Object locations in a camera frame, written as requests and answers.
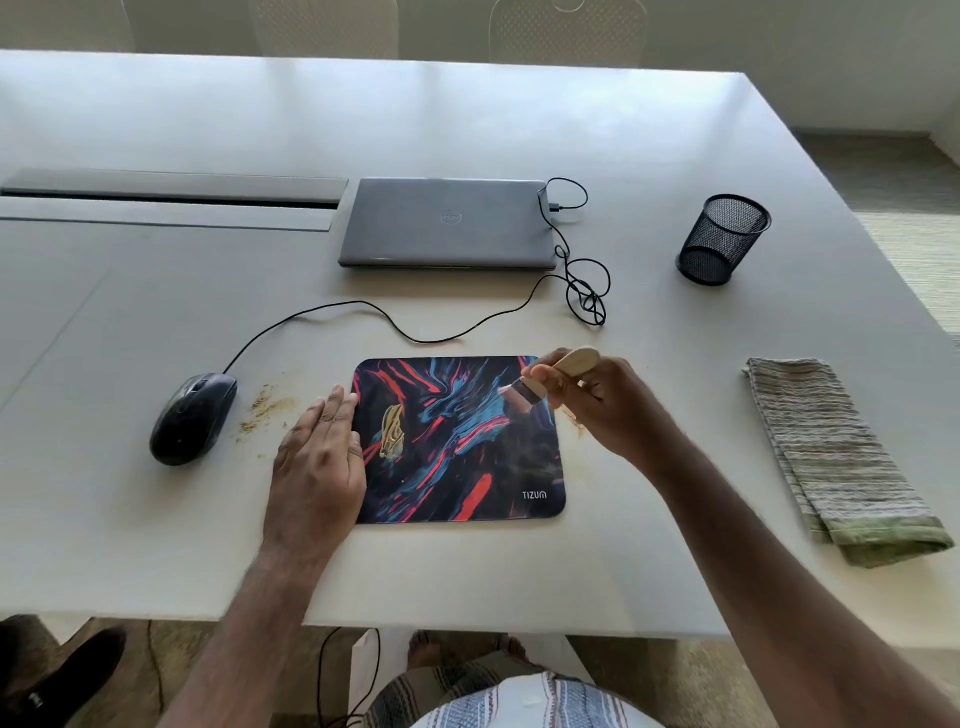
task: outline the laptop lid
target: laptop lid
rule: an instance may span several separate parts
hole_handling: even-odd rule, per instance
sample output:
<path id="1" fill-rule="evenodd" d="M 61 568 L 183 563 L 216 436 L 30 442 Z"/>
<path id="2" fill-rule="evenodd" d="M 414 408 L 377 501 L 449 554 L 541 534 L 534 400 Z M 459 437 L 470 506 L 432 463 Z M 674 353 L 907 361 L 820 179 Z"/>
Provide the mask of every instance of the laptop lid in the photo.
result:
<path id="1" fill-rule="evenodd" d="M 340 252 L 343 266 L 557 266 L 544 182 L 364 179 Z"/>

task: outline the folded cloth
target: folded cloth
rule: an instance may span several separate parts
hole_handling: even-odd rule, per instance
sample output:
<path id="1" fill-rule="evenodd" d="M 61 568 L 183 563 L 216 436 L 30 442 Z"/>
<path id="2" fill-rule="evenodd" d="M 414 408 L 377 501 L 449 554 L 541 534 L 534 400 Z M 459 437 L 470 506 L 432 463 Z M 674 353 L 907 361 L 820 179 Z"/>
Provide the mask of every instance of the folded cloth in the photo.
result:
<path id="1" fill-rule="evenodd" d="M 814 541 L 867 569 L 953 548 L 829 364 L 750 359 L 744 373 Z"/>

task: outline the black mouse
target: black mouse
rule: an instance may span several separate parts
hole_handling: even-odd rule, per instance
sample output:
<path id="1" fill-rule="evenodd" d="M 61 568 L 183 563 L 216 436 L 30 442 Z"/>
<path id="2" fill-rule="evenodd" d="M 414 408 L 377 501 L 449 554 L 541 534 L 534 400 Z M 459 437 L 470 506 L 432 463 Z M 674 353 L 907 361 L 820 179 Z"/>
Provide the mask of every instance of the black mouse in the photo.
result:
<path id="1" fill-rule="evenodd" d="M 164 465 L 186 465 L 216 445 L 237 380 L 228 375 L 192 376 L 167 402 L 150 436 L 150 452 Z"/>

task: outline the chair backrest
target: chair backrest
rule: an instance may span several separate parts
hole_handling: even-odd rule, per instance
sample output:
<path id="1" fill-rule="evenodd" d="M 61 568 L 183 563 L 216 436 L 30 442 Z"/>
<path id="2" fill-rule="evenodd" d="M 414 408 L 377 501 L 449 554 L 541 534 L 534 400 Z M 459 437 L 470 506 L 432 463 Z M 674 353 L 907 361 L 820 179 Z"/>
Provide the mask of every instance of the chair backrest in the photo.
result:
<path id="1" fill-rule="evenodd" d="M 396 59 L 396 0 L 249 0 L 264 56 Z"/>
<path id="2" fill-rule="evenodd" d="M 0 48 L 132 52 L 123 0 L 0 0 Z"/>
<path id="3" fill-rule="evenodd" d="M 638 0 L 556 3 L 498 0 L 490 15 L 491 62 L 639 67 L 647 11 Z"/>

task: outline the table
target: table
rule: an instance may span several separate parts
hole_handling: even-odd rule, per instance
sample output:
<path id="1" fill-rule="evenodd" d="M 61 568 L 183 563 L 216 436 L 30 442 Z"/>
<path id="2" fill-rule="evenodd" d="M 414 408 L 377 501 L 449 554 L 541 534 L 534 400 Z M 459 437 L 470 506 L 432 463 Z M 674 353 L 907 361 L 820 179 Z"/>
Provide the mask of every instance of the table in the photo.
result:
<path id="1" fill-rule="evenodd" d="M 257 548 L 276 445 L 371 356 L 591 344 L 628 357 L 797 557 L 881 636 L 960 646 L 960 550 L 875 570 L 812 544 L 741 367 L 830 362 L 960 536 L 960 369 L 946 335 L 791 133 L 738 74 L 389 61 L 0 54 L 0 175 L 20 167 L 349 178 L 329 233 L 0 223 L 0 610 L 216 619 Z M 550 281 L 521 313 L 415 348 L 366 311 L 326 312 L 239 361 L 217 447 L 181 469 L 147 440 L 189 376 L 290 312 L 373 298 L 415 335 L 522 301 L 535 277 L 345 271 L 365 176 L 547 179 L 576 255 L 613 271 L 599 331 Z M 720 289 L 674 256 L 706 197 L 772 213 Z M 553 199 L 578 202 L 574 190 Z M 284 402 L 244 432 L 264 387 Z M 319 624 L 693 637 L 727 629 L 654 490 L 564 417 L 565 513 L 548 522 L 360 527 Z"/>

